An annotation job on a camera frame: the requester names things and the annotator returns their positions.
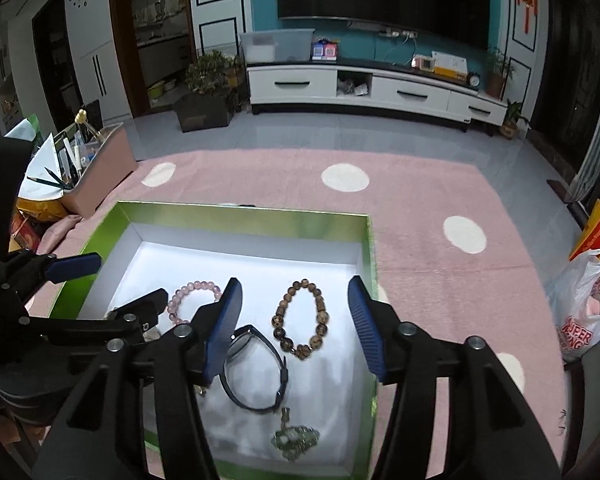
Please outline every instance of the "metal screw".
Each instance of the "metal screw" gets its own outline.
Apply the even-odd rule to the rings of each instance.
[[[401,335],[405,335],[405,336],[415,335],[417,331],[418,331],[418,327],[415,326],[413,323],[410,323],[409,321],[400,323],[400,325],[398,325],[398,332]]]
[[[177,337],[186,337],[191,334],[191,327],[187,323],[182,323],[173,329],[173,333]]]
[[[471,337],[467,338],[466,343],[474,350],[482,350],[485,346],[487,346],[486,341],[477,335],[472,335]]]
[[[110,352],[117,352],[118,350],[122,350],[124,345],[125,345],[125,342],[122,341],[122,339],[115,338],[115,339],[110,340],[107,343],[107,350],[109,350]]]

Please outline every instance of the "drawer handle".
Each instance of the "drawer handle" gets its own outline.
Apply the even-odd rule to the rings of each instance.
[[[405,97],[415,97],[416,99],[426,99],[429,96],[425,94],[412,94],[411,92],[404,92],[402,90],[396,90],[396,93],[403,95]]]
[[[276,86],[309,86],[310,81],[276,81]]]
[[[488,110],[482,110],[481,108],[476,108],[475,106],[469,106],[469,110],[474,112],[480,112],[481,114],[491,115],[491,112]]]

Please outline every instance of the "black planter box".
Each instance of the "black planter box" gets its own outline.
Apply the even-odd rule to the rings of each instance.
[[[183,132],[222,128],[233,116],[228,98],[215,95],[187,94],[173,105]]]

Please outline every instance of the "brown bead bracelet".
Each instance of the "brown bead bracelet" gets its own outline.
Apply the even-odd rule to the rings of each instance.
[[[298,345],[296,348],[294,348],[294,342],[290,338],[286,337],[286,331],[282,327],[285,323],[286,308],[289,306],[289,303],[291,303],[291,300],[296,295],[296,292],[301,288],[306,288],[314,295],[315,309],[317,310],[315,320],[318,323],[318,326],[315,327],[315,335],[309,339],[308,345]],[[289,352],[295,355],[301,361],[304,361],[309,357],[309,355],[311,355],[312,351],[317,350],[322,346],[322,338],[327,335],[328,321],[329,314],[327,314],[324,306],[322,292],[315,286],[315,283],[309,283],[309,280],[293,282],[293,285],[287,289],[282,301],[280,301],[278,309],[276,310],[276,315],[271,318],[271,325],[274,328],[273,337],[280,341],[280,348],[282,348],[283,352]]]

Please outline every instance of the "tv stand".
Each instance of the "tv stand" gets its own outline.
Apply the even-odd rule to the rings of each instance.
[[[259,63],[247,67],[251,106],[257,114],[266,105],[299,105],[302,109],[336,105],[347,112],[394,110],[461,123],[501,126],[506,105],[462,82],[411,68],[368,60]],[[368,86],[365,95],[338,90],[338,75],[353,76]]]

